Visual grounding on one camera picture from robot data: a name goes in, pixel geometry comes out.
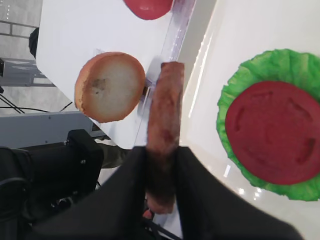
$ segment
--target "gray floor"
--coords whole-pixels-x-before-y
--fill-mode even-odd
[[[0,0],[0,20],[38,27],[40,24],[42,0]],[[8,33],[8,25],[0,24],[0,33]],[[14,27],[14,34],[29,36],[33,28]],[[29,40],[0,35],[0,58],[33,60],[29,52]],[[56,87],[3,87],[3,95],[19,107],[42,109],[49,112],[60,111],[70,100]],[[74,105],[66,111],[76,110]],[[16,113],[12,109],[1,109],[3,114]]]

